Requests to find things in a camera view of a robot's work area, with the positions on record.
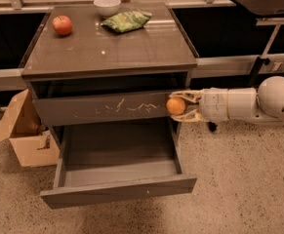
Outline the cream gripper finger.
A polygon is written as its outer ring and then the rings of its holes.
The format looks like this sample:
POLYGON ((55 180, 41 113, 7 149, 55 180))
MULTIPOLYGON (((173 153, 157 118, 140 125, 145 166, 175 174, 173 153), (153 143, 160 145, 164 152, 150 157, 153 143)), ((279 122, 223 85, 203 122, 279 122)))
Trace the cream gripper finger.
POLYGON ((172 119, 177 122, 195 123, 203 121, 203 116, 197 109, 193 109, 182 115, 173 115, 172 119))
POLYGON ((198 103, 202 98, 202 92, 199 90, 175 91, 169 94, 169 98, 182 98, 191 103, 198 103))

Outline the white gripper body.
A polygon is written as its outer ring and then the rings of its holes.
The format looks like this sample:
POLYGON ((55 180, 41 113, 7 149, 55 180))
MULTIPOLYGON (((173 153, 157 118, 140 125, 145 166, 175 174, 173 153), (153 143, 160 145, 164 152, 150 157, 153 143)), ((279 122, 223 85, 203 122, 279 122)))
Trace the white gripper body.
POLYGON ((203 118, 217 123, 228 120, 227 113, 228 89, 204 89, 199 100, 199 110, 203 118))

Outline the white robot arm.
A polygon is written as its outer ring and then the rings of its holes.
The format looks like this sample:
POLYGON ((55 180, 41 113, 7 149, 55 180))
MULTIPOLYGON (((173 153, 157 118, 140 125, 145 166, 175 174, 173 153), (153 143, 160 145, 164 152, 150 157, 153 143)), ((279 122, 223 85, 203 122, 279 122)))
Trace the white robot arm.
POLYGON ((166 108, 178 122, 242 120, 284 126, 284 77, 269 77, 257 89, 210 88, 172 92, 166 108))

